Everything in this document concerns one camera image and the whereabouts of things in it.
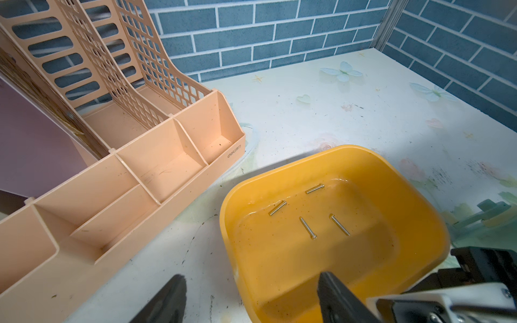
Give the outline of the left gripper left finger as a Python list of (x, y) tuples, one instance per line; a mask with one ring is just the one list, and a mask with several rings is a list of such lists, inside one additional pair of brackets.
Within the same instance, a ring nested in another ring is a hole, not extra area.
[(173, 276), (145, 307), (130, 321), (182, 322), (187, 305), (187, 280), (183, 275)]

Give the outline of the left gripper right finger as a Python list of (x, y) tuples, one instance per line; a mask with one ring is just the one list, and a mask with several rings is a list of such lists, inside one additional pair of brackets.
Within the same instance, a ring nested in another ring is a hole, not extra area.
[(331, 272), (319, 276), (317, 295), (323, 322), (380, 322)]

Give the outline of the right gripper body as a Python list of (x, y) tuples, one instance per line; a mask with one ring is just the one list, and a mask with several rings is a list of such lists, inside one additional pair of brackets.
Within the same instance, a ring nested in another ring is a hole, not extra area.
[(459, 267), (402, 294), (371, 297), (367, 308), (382, 322), (515, 322), (516, 252), (463, 247), (451, 254)]

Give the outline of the long silver screw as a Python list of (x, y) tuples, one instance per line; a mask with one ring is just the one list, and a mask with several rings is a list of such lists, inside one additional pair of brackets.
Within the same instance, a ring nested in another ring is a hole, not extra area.
[(272, 216), (274, 215), (275, 213), (277, 213), (282, 207), (284, 207), (285, 205), (287, 205), (287, 202), (286, 201), (281, 201), (278, 205), (276, 205), (272, 210), (270, 210), (268, 212), (269, 216)]
[(308, 232), (308, 234), (310, 235), (310, 237), (315, 240), (317, 239), (317, 235), (314, 233), (314, 231), (310, 228), (310, 226), (308, 225), (308, 223), (306, 222), (306, 220), (303, 218), (303, 217), (300, 217), (300, 222), (301, 224), (304, 226), (305, 230)]
[(335, 217), (335, 215), (331, 214), (330, 219), (336, 224), (336, 226), (347, 236), (350, 236), (351, 234), (349, 231), (341, 224), (341, 222)]
[(319, 185), (316, 185), (315, 187), (312, 187), (312, 188), (309, 188), (308, 190), (305, 191), (306, 194), (311, 194), (312, 192), (315, 192), (317, 190), (320, 190), (322, 188), (324, 188), (325, 185), (324, 184), (319, 184)]

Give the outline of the green eraser box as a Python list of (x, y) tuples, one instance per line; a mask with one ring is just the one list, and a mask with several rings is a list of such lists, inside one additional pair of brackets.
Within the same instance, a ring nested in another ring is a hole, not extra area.
[(480, 212), (471, 215), (467, 219), (456, 222), (452, 226), (456, 229), (463, 230), (471, 227), (474, 223), (480, 222), (484, 227), (496, 227), (510, 220), (512, 215), (512, 205), (506, 202), (493, 202), (486, 199), (477, 205)]

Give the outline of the yellow plastic storage box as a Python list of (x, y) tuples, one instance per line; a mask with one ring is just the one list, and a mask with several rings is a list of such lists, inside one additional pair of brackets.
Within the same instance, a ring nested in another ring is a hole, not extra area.
[[(305, 193), (319, 184), (325, 187)], [(269, 216), (281, 201), (287, 205)], [(321, 322), (317, 285), (327, 271), (360, 301), (400, 294), (450, 250), (446, 225), (428, 200), (382, 156), (356, 145), (241, 182), (224, 199), (219, 225), (253, 322)]]

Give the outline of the peach desk file organizer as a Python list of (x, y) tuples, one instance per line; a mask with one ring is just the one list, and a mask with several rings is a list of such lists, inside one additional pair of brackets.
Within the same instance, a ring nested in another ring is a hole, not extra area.
[(94, 163), (1, 221), (1, 321), (62, 322), (243, 155), (143, 1), (2, 1), (1, 69)]

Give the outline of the purple folder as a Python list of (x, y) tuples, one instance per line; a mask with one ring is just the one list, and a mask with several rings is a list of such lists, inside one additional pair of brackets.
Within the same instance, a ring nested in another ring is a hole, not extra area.
[(38, 197), (87, 167), (71, 137), (1, 81), (1, 190)]

